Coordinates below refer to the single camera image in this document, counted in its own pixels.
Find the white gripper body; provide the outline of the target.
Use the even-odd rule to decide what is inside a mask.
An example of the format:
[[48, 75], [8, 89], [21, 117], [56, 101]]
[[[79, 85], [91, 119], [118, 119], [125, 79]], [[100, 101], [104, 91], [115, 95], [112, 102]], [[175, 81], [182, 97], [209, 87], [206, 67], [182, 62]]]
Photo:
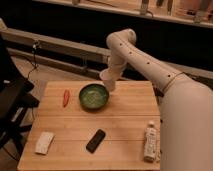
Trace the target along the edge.
[[108, 58], [108, 73], [110, 77], [117, 81], [122, 77], [122, 74], [126, 68], [127, 62], [118, 57], [118, 56], [110, 56]]

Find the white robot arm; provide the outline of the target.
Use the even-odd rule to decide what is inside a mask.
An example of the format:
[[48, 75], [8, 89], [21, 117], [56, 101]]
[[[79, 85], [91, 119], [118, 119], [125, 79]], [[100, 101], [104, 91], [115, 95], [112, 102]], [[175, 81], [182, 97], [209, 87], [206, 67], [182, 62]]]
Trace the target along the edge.
[[136, 34], [109, 34], [109, 73], [130, 64], [162, 93], [160, 171], [213, 171], [213, 89], [135, 47]]

